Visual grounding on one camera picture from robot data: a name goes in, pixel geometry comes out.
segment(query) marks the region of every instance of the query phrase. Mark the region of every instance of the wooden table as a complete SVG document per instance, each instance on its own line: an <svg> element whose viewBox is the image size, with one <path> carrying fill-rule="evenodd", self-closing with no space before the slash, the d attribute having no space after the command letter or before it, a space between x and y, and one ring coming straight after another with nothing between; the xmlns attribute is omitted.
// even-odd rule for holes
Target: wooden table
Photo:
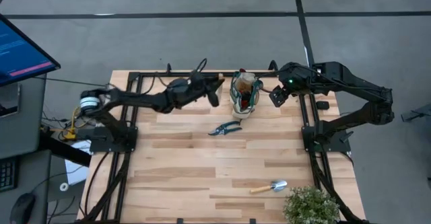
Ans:
<svg viewBox="0 0 431 224"><path fill-rule="evenodd" d="M113 71L110 82L125 89L128 74L129 71ZM165 83L173 80L162 79ZM149 88L151 80L144 79L142 91ZM263 82L267 89L279 84L277 78L263 78ZM150 93L164 88L156 80ZM303 123L298 98L290 97L276 108L267 93L261 92L256 110L242 121L243 130L226 136L209 136L207 133L217 126L234 120L229 88L230 78L226 78L217 108L212 108L207 98L201 98L171 114L139 109L139 139L131 156L122 223L175 223L177 218L184 218L185 223L248 223L250 218L256 218L258 223L286 222L282 209L289 188L313 185L300 133ZM319 110L322 120L339 117L334 93L316 98L329 101L331 106L329 110ZM313 123L308 96L306 102ZM112 110L116 117L120 112L121 107ZM82 206L90 178L102 156L99 153L92 158ZM328 157L336 191L354 214L365 218L352 164L340 153L328 153ZM97 173L89 209L106 190L111 159L112 154ZM287 180L289 188L249 194L251 188L268 185L274 179ZM115 192L111 218L116 201Z"/></svg>

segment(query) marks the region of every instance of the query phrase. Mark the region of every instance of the potted plant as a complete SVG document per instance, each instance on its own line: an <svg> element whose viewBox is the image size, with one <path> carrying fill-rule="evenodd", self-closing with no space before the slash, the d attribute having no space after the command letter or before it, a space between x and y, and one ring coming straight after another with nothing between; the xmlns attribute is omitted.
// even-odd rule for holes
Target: potted plant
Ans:
<svg viewBox="0 0 431 224"><path fill-rule="evenodd" d="M339 220L338 204L326 192L313 186L291 191L283 211L290 224L333 224Z"/></svg>

